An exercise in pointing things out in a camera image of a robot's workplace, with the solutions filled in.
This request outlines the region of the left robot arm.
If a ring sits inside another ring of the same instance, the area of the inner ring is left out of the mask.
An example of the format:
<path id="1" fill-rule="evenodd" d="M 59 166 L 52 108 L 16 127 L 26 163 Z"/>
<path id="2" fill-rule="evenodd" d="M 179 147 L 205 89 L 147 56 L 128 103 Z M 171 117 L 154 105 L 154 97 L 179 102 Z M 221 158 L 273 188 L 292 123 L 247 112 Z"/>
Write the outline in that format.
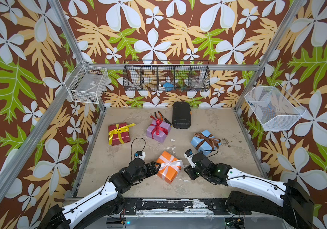
<path id="1" fill-rule="evenodd" d="M 99 216 L 119 213 L 123 209 L 122 194 L 145 178 L 158 174 L 161 165 L 145 163 L 135 158 L 126 168 L 109 176 L 106 183 L 77 202 L 51 207 L 39 224 L 39 229 L 82 229 Z"/>

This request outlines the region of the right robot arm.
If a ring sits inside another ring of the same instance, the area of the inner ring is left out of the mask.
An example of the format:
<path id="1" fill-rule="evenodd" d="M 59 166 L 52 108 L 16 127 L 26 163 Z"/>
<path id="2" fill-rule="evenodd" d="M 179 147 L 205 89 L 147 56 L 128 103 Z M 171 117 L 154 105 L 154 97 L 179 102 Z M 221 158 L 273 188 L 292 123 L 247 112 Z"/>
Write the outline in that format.
<path id="1" fill-rule="evenodd" d="M 202 177 L 213 185 L 243 189 L 232 191 L 226 206 L 229 212 L 240 214 L 259 212 L 279 217 L 296 229 L 311 229 L 314 202 L 296 181 L 272 181 L 242 172 L 230 165 L 213 163 L 203 152 L 184 154 L 190 163 L 184 170 L 191 180 Z"/>

